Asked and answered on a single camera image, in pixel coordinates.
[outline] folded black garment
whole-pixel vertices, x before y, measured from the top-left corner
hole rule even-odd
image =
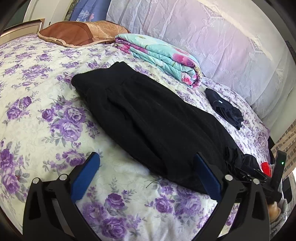
[[[227,147],[239,153],[231,162],[243,163],[244,154],[213,115],[124,62],[75,75],[72,85],[114,141],[170,181],[206,193],[193,168],[197,152],[223,174],[228,173]]]
[[[238,108],[234,107],[227,100],[224,100],[216,91],[209,88],[205,89],[205,95],[214,111],[217,112],[223,119],[238,130],[242,127],[241,122],[243,122],[244,119]]]

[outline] blue patterned fabric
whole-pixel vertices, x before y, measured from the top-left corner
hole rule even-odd
[[[106,20],[111,0],[80,0],[70,18],[70,21],[95,22]]]

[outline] navy blue cloth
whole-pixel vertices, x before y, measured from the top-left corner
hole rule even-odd
[[[80,0],[74,8],[70,21],[95,22],[106,20],[111,0]]]
[[[205,90],[205,95],[216,113],[236,129],[239,130],[242,127],[241,122],[243,122],[244,119],[238,108],[234,107],[227,100],[224,100],[216,91],[209,88]]]

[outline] blue gripper pad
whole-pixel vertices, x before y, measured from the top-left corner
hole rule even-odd
[[[198,175],[202,185],[211,199],[220,202],[222,199],[221,184],[198,153],[196,153],[193,157],[193,164],[194,172]]]
[[[100,155],[94,153],[71,185],[71,200],[73,203],[83,198],[99,167]]]

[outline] purple floral bedspread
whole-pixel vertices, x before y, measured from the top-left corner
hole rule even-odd
[[[101,167],[76,204],[102,240],[191,240],[214,210],[216,201],[207,195],[157,180],[105,134],[80,100],[72,77],[117,61],[210,112],[244,153],[259,163],[268,160],[268,129],[228,87],[205,78],[199,89],[190,89],[113,45],[73,49],[37,36],[22,37],[0,46],[0,206],[20,231],[32,179],[49,181],[68,174],[92,151],[100,154]],[[206,87],[242,111],[240,131],[212,110]],[[234,205],[222,234],[237,208]]]

